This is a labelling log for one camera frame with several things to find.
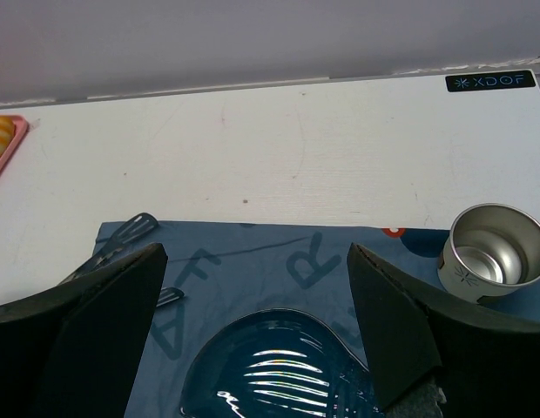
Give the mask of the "striped orange bread roll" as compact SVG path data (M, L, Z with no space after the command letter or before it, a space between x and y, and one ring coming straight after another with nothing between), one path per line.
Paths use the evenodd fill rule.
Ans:
M0 158L15 135L14 122L8 117L0 116Z

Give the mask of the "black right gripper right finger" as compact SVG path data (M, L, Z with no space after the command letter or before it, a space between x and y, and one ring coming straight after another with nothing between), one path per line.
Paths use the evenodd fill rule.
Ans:
M540 417L540 322L461 300L360 245L348 275L388 417Z

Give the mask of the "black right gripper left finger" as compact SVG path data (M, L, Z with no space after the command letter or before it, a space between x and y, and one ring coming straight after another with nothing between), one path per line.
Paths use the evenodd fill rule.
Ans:
M150 244L0 306L0 417L121 417L165 276Z

